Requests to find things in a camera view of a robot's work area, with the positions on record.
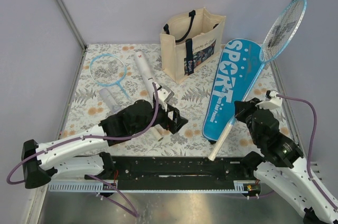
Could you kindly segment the blue racket cover bag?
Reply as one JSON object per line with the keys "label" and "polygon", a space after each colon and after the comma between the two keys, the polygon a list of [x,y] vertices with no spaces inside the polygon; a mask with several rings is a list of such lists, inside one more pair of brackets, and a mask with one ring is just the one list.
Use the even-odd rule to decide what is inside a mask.
{"label": "blue racket cover bag", "polygon": [[233,39],[223,48],[217,65],[202,135],[212,144],[234,115],[234,101],[242,101],[262,63],[260,46],[246,39]]}

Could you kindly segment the white shuttlecock tube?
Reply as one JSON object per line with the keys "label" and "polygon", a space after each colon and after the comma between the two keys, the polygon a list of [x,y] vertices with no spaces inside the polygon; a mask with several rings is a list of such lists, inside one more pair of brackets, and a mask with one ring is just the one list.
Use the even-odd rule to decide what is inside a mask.
{"label": "white shuttlecock tube", "polygon": [[154,87],[153,83],[158,83],[155,76],[153,75],[150,65],[146,59],[145,53],[138,51],[134,54],[134,60],[137,66],[137,69],[142,76],[145,87],[148,91],[148,94],[151,99],[154,97]]}

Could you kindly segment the clear plastic tube cap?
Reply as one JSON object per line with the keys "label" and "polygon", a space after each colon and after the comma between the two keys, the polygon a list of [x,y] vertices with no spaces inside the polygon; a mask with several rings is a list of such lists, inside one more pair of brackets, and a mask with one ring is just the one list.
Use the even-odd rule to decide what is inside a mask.
{"label": "clear plastic tube cap", "polygon": [[113,95],[107,88],[102,88],[99,90],[99,95],[103,99],[104,103],[107,105],[112,114],[116,114],[122,110],[121,106],[116,102]]}

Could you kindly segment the light blue racket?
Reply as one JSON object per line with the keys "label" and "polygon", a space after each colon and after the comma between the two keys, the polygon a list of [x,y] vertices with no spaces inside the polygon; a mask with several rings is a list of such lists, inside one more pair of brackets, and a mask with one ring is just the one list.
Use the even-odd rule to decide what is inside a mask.
{"label": "light blue racket", "polygon": [[105,53],[98,55],[89,63],[90,77],[97,85],[101,86],[101,89],[118,86],[125,97],[132,102],[129,94],[121,85],[126,73],[127,68],[123,61],[113,54]]}
{"label": "light blue racket", "polygon": [[244,39],[229,41],[220,55],[203,136],[214,144],[214,161],[235,124],[235,101],[245,101],[262,69],[276,59],[295,35],[306,11],[306,0],[292,1],[275,20],[262,45]]}

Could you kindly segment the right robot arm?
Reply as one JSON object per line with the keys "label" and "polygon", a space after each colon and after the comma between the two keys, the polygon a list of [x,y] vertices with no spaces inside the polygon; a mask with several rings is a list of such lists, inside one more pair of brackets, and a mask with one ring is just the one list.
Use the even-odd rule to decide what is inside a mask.
{"label": "right robot arm", "polygon": [[303,218],[304,223],[337,223],[337,198],[312,172],[308,159],[298,145],[279,130],[279,121],[271,112],[280,107],[285,96],[273,95],[266,100],[235,101],[234,117],[249,129],[260,153],[243,158],[240,173],[267,184],[286,200]]}

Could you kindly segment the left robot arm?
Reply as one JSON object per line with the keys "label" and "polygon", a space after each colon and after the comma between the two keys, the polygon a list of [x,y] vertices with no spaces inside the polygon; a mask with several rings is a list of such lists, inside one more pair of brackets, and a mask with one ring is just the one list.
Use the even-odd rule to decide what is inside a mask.
{"label": "left robot arm", "polygon": [[171,105],[163,108],[154,102],[138,100],[73,137],[41,144],[28,140],[22,149],[25,188],[35,189],[49,183],[61,172],[56,165],[69,158],[128,141],[156,125],[175,134],[187,123],[188,119]]}

